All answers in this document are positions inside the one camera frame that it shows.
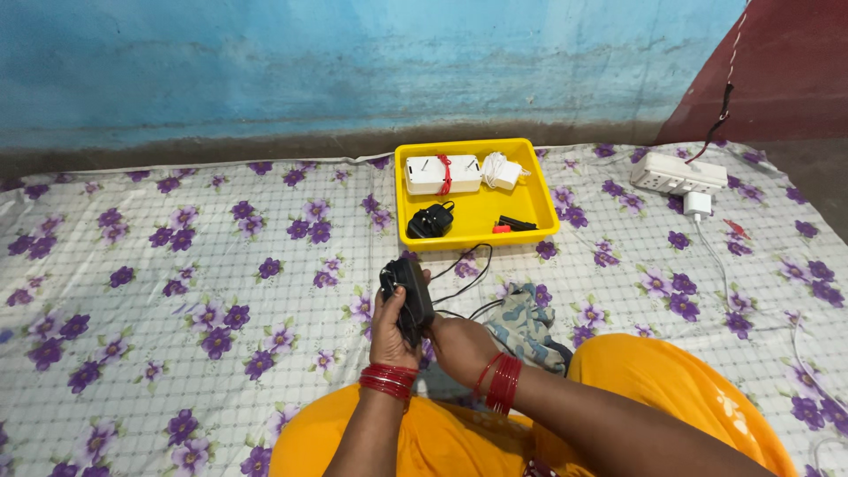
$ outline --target woman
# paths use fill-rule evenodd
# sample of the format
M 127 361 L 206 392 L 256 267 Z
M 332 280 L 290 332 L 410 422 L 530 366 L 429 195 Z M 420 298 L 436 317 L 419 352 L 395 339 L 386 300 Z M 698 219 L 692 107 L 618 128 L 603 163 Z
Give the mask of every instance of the woman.
M 403 287 L 386 303 L 377 294 L 372 365 L 418 367 L 421 347 L 395 326 L 404 298 Z M 489 392 L 499 351 L 486 328 L 436 317 L 427 333 L 451 378 Z M 531 366 L 516 376 L 512 407 L 526 417 L 338 390 L 282 431 L 270 475 L 796 475 L 745 396 L 664 341 L 600 336 L 580 346 L 567 379 Z

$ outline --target bed sheet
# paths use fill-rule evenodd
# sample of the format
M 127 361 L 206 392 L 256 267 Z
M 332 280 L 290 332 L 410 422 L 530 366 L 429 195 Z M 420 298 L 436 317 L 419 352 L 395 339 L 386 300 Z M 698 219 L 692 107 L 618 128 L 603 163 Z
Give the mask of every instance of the bed sheet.
M 845 393 L 848 247 L 764 153 L 713 143 L 702 159 L 730 184 L 701 228 L 725 282 L 682 200 L 629 184 L 649 149 L 688 158 L 699 145 L 537 148 L 561 230 L 496 248 L 481 283 L 445 305 L 467 314 L 533 282 L 570 347 L 669 340 L 742 389 L 811 471 L 811 449 L 848 420 L 796 361 L 792 330 L 802 320 L 813 378 Z M 6 181 L 0 474 L 263 474 L 280 429 L 366 365 L 380 268 L 460 256 L 400 245 L 393 173 L 387 154 Z M 462 261 L 431 294 L 486 260 Z M 471 403 L 432 351 L 422 366 L 420 393 Z M 823 469 L 848 467 L 838 445 L 820 453 Z

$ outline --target black power adapter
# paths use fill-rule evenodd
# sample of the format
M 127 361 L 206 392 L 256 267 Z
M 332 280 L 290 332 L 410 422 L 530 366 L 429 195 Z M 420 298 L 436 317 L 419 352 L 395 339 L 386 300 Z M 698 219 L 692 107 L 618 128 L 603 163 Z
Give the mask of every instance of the black power adapter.
M 448 203 L 450 207 L 445 208 L 444 206 Z M 454 221 L 454 216 L 450 213 L 454 205 L 453 200 L 448 200 L 444 204 L 433 204 L 417 211 L 406 226 L 406 235 L 411 239 L 443 237 L 451 222 Z

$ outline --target blue wall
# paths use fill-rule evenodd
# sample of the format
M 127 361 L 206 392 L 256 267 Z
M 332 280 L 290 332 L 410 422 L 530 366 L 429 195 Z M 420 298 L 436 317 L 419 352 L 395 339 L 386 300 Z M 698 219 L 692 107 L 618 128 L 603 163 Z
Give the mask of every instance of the blue wall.
M 664 121 L 740 0 L 3 0 L 0 148 Z

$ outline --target maroon wall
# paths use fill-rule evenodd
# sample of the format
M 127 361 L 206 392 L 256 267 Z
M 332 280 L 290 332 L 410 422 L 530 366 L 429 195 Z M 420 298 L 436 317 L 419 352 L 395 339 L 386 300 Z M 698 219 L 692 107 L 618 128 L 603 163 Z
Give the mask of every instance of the maroon wall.
M 656 143 L 703 141 L 718 120 L 736 26 L 695 77 Z M 848 137 L 848 2 L 752 0 L 741 33 L 731 117 L 715 138 Z

